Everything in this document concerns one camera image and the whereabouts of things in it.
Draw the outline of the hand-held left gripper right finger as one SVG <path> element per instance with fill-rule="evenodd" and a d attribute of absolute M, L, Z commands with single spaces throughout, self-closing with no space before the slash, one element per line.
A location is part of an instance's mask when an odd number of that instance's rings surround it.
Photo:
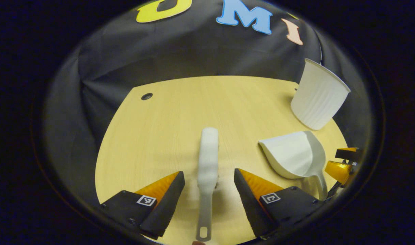
<path fill-rule="evenodd" d="M 311 217 L 325 202 L 297 186 L 282 188 L 244 169 L 234 169 L 234 184 L 256 237 L 290 230 Z"/>

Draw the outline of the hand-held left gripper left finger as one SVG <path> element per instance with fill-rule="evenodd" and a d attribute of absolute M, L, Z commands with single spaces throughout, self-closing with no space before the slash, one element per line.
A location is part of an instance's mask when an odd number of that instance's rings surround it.
<path fill-rule="evenodd" d="M 157 239 L 164 236 L 184 186 L 184 173 L 177 171 L 138 191 L 119 191 L 100 205 L 101 210 L 125 229 Z"/>

